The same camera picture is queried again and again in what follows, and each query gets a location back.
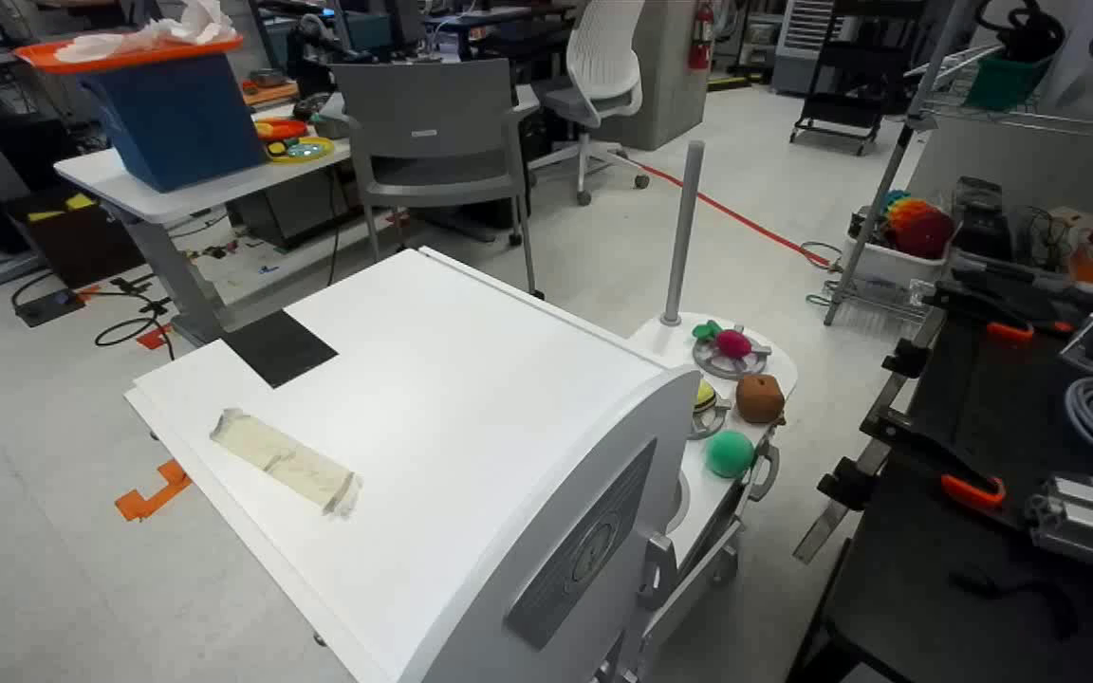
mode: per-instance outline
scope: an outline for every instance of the box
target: box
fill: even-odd
[[[264,162],[227,56],[79,76],[130,174],[177,191]]]
[[[854,225],[847,232],[847,256],[854,250],[854,232],[861,229],[861,222],[864,222],[864,209],[854,213]],[[915,289],[924,289],[938,280],[938,275],[948,263],[948,250],[953,248],[946,248],[942,258],[915,258],[915,256],[890,250],[886,244],[864,244],[854,280],[878,294],[910,298]]]

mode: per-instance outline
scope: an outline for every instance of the table leg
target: table leg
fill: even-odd
[[[220,294],[198,275],[198,266],[173,248],[162,225],[124,222],[130,239],[155,270],[162,289],[170,294],[177,317],[173,329],[193,343],[211,343],[222,334],[222,300]]]
[[[12,285],[12,280],[31,277],[38,270],[46,270],[46,258],[38,250],[31,250],[31,256],[0,266],[0,285]]]
[[[823,637],[814,650],[800,652],[786,683],[833,683],[856,668],[856,652],[841,650],[833,637]]]

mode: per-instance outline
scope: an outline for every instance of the white chair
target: white chair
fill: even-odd
[[[547,112],[579,129],[569,147],[556,147],[530,162],[542,167],[578,160],[578,205],[588,205],[588,162],[631,162],[622,145],[592,141],[608,117],[633,117],[640,105],[640,74],[633,52],[633,27],[645,0],[588,0],[578,29],[569,35],[564,79],[540,85],[536,96]]]

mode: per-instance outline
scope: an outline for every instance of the red object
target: red object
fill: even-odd
[[[259,129],[259,141],[292,141],[292,137],[311,132],[311,124],[294,121],[294,117],[287,117],[287,121],[259,121],[255,129]]]
[[[897,209],[886,209],[886,232],[902,256],[942,258],[957,225],[924,200],[897,200]]]
[[[198,61],[198,56],[234,52],[234,51],[242,51],[242,38],[234,35],[227,42],[205,42],[205,46],[158,42],[153,51],[112,52],[103,61],[57,61],[57,51],[64,51],[64,46],[69,46],[69,38],[34,42],[34,46],[15,51],[15,56],[38,74],[48,74],[48,76],[96,76],[96,74],[148,69],[148,66],[162,66],[162,61]]]
[[[117,513],[124,520],[153,520],[162,504],[170,504],[191,485],[191,475],[173,458],[158,465],[158,477],[162,477],[162,491],[155,491],[153,499],[145,499],[141,491],[130,491],[124,499],[117,499]]]
[[[721,334],[712,337],[712,349],[718,349],[721,356],[743,362],[743,356],[751,355],[751,343],[743,337],[743,329],[721,329]]]
[[[167,347],[167,325],[153,325],[148,334],[135,337],[141,349],[162,349]]]
[[[980,485],[962,481],[962,477],[942,475],[942,477],[938,477],[938,491],[942,491],[948,502],[957,502],[957,504],[962,504],[962,509],[972,509],[972,513],[999,513],[999,509],[1004,504],[1004,485],[1003,485],[1003,477],[995,477],[995,491],[980,491]]]
[[[1032,325],[1010,325],[1010,323],[988,323],[988,334],[999,343],[1014,343],[1014,347],[1032,347],[1036,329]]]
[[[694,74],[709,69],[709,46],[712,46],[712,8],[709,8],[709,0],[697,0],[694,29],[689,29],[689,69]]]

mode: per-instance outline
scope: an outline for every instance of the white table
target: white table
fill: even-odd
[[[198,275],[198,266],[177,256],[170,229],[177,229],[193,213],[220,209],[227,200],[273,191],[304,174],[317,174],[325,167],[341,167],[346,160],[347,145],[339,145],[331,157],[317,160],[259,162],[170,194],[158,194],[148,181],[134,179],[112,147],[62,160],[53,162],[53,171],[70,186],[96,194],[124,222],[130,239],[153,263],[162,289],[177,304],[173,325],[186,337],[207,343],[231,329],[234,320],[220,294]]]
[[[287,317],[339,356],[273,390],[211,343],[135,379],[130,403],[347,675],[511,668],[555,683],[595,668],[640,591],[637,534],[611,559],[627,581],[592,585],[569,637],[530,650],[499,618],[569,520],[550,504],[584,504],[595,472],[645,437],[651,465],[673,465],[651,466],[661,499],[640,499],[640,520],[662,533],[697,375],[434,250],[403,250]],[[358,509],[321,516],[220,453],[207,434],[227,408],[358,472]]]

